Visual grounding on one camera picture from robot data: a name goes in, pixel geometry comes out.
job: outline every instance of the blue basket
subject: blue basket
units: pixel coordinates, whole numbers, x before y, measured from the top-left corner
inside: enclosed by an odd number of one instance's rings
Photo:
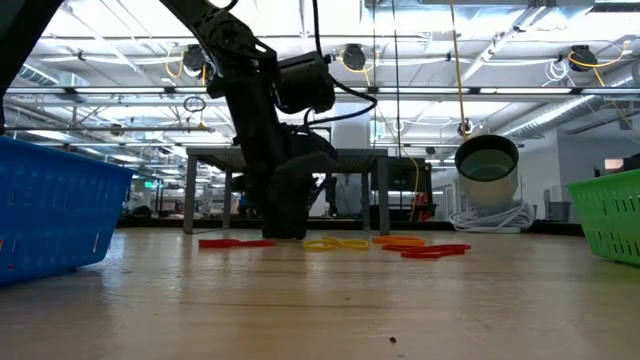
[[[0,285],[104,259],[132,174],[0,137]]]

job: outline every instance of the fluorescent light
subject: fluorescent light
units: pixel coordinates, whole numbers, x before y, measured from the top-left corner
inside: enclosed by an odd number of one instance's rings
[[[419,142],[419,141],[404,142],[404,143],[402,143],[402,145],[430,146],[430,147],[435,147],[435,148],[450,148],[450,149],[457,149],[457,148],[460,147],[460,145],[458,145],[458,144],[433,144],[433,143],[426,143],[426,142]],[[376,146],[380,146],[380,147],[397,147],[398,144],[397,143],[379,143],[379,142],[376,142]]]
[[[75,146],[75,147],[86,147],[86,146],[116,147],[116,146],[120,146],[120,144],[116,144],[116,143],[73,143],[73,144],[69,144],[69,145]]]
[[[159,87],[140,87],[140,88],[76,88],[78,94],[162,94],[164,88]]]
[[[54,87],[25,87],[25,88],[9,88],[7,89],[7,94],[64,94],[65,91],[63,88],[54,88]]]
[[[183,86],[175,89],[180,94],[205,94],[207,88],[203,86]]]
[[[38,146],[45,146],[45,147],[55,147],[55,146],[64,146],[64,144],[62,143],[48,143],[48,142],[33,142],[31,143],[33,145],[38,145]]]
[[[507,131],[504,131],[498,135],[502,135],[502,136],[507,136],[507,135],[511,135],[514,133],[517,133],[518,131],[530,126],[530,125],[542,125],[544,123],[547,123],[555,118],[557,118],[558,116],[560,116],[562,113],[564,113],[565,111],[568,111],[570,109],[573,109],[574,107],[582,104],[585,101],[591,100],[595,95],[588,95],[588,96],[582,96],[577,100],[574,100],[564,106],[561,106],[555,110],[551,110],[547,113],[544,113],[540,116],[538,116],[537,118],[531,120],[531,121],[527,121],[524,124],[521,124],[519,126],[514,127],[513,129],[509,129]]]
[[[378,90],[381,94],[395,94],[395,88],[380,88]],[[458,88],[453,87],[433,87],[433,88],[400,88],[401,94],[457,94]],[[469,88],[462,88],[462,93],[469,92]]]
[[[68,141],[69,136],[57,132],[57,131],[48,131],[48,130],[32,130],[27,131],[29,134],[41,136],[47,139],[60,140],[60,141]]]
[[[111,156],[114,159],[118,159],[120,161],[126,161],[126,162],[140,162],[140,161],[144,161],[138,157],[135,156],[129,156],[129,155],[112,155]]]
[[[568,94],[571,88],[482,88],[481,94]]]
[[[175,82],[173,82],[173,80],[169,79],[169,78],[162,78],[160,79],[162,82],[168,82],[169,84],[171,84],[171,86],[177,86],[177,84]]]
[[[640,95],[640,89],[636,88],[597,88],[584,89],[585,95]]]
[[[359,87],[355,87],[355,88],[351,88],[351,90],[354,90],[354,91],[357,91],[357,92],[361,92],[361,93],[362,93],[362,92],[366,92],[366,91],[367,91],[367,88],[359,88]],[[335,89],[334,89],[334,92],[335,92],[336,94],[344,94],[344,93],[345,93],[345,92],[344,92],[344,90],[342,90],[342,89],[340,89],[340,88],[335,88]]]
[[[90,149],[90,148],[80,148],[80,150],[82,150],[82,151],[86,151],[86,152],[88,152],[89,154],[93,154],[93,155],[100,155],[100,156],[104,155],[104,154],[103,154],[103,153],[101,153],[100,151],[95,151],[95,150]]]

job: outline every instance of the yellow ring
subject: yellow ring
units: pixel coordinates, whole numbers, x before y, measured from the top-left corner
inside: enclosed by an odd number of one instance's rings
[[[302,246],[308,251],[327,251],[336,248],[336,243],[327,240],[309,240],[305,241]]]

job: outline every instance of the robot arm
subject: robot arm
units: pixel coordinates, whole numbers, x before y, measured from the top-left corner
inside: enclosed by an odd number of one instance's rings
[[[311,52],[284,61],[227,10],[206,0],[160,0],[193,32],[215,65],[209,96],[224,96],[245,158],[245,187],[263,215],[268,238],[303,238],[313,179],[310,164],[329,164],[333,147],[315,134],[281,124],[285,113],[333,107],[329,59]]]

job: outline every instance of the green basket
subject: green basket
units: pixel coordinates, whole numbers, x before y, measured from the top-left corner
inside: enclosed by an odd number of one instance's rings
[[[640,265],[640,170],[569,185],[594,255]]]

